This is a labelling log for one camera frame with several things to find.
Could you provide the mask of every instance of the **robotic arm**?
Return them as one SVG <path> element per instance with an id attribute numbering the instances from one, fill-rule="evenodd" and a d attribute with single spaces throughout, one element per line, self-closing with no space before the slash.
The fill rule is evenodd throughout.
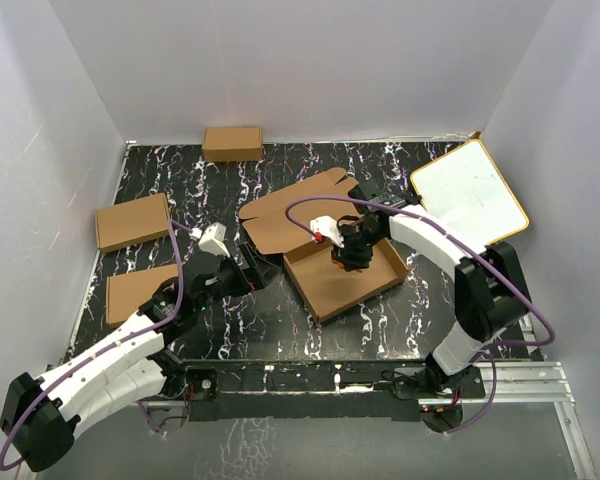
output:
<path id="1" fill-rule="evenodd" d="M 0 428 L 7 435 L 32 402 L 64 377 L 13 438 L 13 445 L 32 471 L 39 472 L 56 463 L 82 433 L 100 420 L 130 403 L 167 393 L 170 384 L 184 374 L 167 346 L 193 328 L 198 315 L 209 305 L 227 296 L 239 297 L 262 289 L 275 275 L 271 265 L 260 262 L 246 244 L 240 245 L 240 250 L 247 267 L 240 268 L 219 239 L 224 236 L 220 231 L 224 232 L 222 225 L 212 225 L 200 246 L 225 258 L 213 273 L 190 276 L 185 271 L 183 301 L 172 321 L 129 341 L 123 340 L 174 312 L 178 278 L 164 282 L 120 328 L 81 355 L 37 378 L 23 373 L 11 382 L 0 417 Z M 111 345 L 106 354 L 97 354 Z M 70 374 L 85 360 L 87 365 Z"/>
<path id="2" fill-rule="evenodd" d="M 426 223 L 421 219 L 433 220 L 433 217 L 420 206 L 419 198 L 392 196 L 378 190 L 373 182 L 359 184 L 349 196 L 367 203 L 356 205 L 359 217 L 346 216 L 338 220 L 319 217 L 310 225 L 317 239 L 327 237 L 333 243 L 333 263 L 345 271 L 368 268 L 373 245 L 383 238 L 391 238 L 421 252 L 453 280 L 455 324 L 427 356 L 424 371 L 411 380 L 424 391 L 454 389 L 480 352 L 528 310 L 489 270 L 447 237 L 452 235 L 481 256 L 528 299 L 515 250 L 506 242 L 485 247 L 450 228 L 439 227 L 437 221 Z"/>

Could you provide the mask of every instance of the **black marble table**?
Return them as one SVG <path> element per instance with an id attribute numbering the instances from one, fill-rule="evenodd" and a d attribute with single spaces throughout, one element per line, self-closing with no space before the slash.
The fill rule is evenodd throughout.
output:
<path id="1" fill-rule="evenodd" d="M 238 210 L 245 203 L 334 166 L 358 180 L 373 178 L 399 194 L 412 171 L 457 146 L 432 143 L 271 144 L 259 162 L 207 163 L 199 145 L 137 146 L 127 152 L 116 203 L 165 192 L 171 215 L 190 227 L 216 221 L 227 226 L 235 254 L 244 239 Z M 201 253 L 184 232 L 178 244 L 189 268 L 215 270 L 217 260 Z M 453 322 L 449 278 L 405 245 L 396 249 L 409 267 L 406 281 L 335 319 L 316 325 L 286 274 L 265 290 L 208 309 L 198 324 L 170 348 L 187 359 L 383 360 L 417 359 L 431 351 Z M 101 255 L 86 307 L 67 358 L 111 332 L 105 322 L 110 275 L 174 262 L 168 238 Z M 522 338 L 518 326 L 506 338 Z M 505 358 L 525 358 L 526 349 L 501 349 Z"/>

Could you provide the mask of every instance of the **box lid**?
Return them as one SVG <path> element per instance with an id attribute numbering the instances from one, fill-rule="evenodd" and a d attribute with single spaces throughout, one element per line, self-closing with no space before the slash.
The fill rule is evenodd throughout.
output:
<path id="1" fill-rule="evenodd" d="M 262 145 L 262 133 L 259 127 L 207 128 L 202 149 L 241 150 L 259 149 Z"/>
<path id="2" fill-rule="evenodd" d="M 287 205 L 310 195 L 344 195 L 358 182 L 341 167 L 331 168 L 294 185 L 272 192 L 244 205 L 238 215 L 256 248 L 263 254 L 286 253 L 311 241 L 311 237 L 285 217 Z M 309 225 L 316 217 L 357 215 L 350 203 L 316 200 L 296 206 L 292 214 Z"/>
<path id="3" fill-rule="evenodd" d="M 178 276 L 178 267 L 167 265 L 107 278 L 107 323 L 124 323 L 138 307 L 151 298 L 165 280 Z"/>
<path id="4" fill-rule="evenodd" d="M 164 193 L 103 208 L 96 212 L 98 248 L 109 252 L 165 236 L 168 222 Z"/>

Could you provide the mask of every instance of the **whiteboard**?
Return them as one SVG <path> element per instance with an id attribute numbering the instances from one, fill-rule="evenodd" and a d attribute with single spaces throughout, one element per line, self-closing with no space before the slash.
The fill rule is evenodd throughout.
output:
<path id="1" fill-rule="evenodd" d="M 489 245 L 529 226 L 529 218 L 480 140 L 411 174 L 423 206 L 442 223 Z"/>

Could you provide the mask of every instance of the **closed cardboard box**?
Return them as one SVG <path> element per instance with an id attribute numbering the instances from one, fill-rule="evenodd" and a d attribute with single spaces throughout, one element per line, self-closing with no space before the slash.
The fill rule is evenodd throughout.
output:
<path id="1" fill-rule="evenodd" d="M 96 237 L 102 253 L 169 234 L 169 206 L 164 193 L 119 203 L 96 212 Z"/>
<path id="2" fill-rule="evenodd" d="M 151 299 L 162 282 L 177 276 L 178 267 L 167 265 L 107 278 L 107 324 L 118 328 Z"/>
<path id="3" fill-rule="evenodd" d="M 257 127 L 207 128 L 202 154 L 208 162 L 262 160 L 262 131 Z"/>
<path id="4" fill-rule="evenodd" d="M 407 266 L 386 239 L 374 247 L 368 269 L 345 272 L 331 263 L 329 242 L 316 244 L 285 217 L 286 206 L 294 200 L 309 195 L 346 196 L 357 183 L 344 168 L 332 168 L 254 200 L 239 212 L 244 229 L 261 253 L 284 254 L 285 269 L 317 322 L 401 283 L 407 276 Z M 358 213 L 349 203 L 318 200 L 298 205 L 293 215 L 308 225 L 322 215 L 337 219 Z"/>

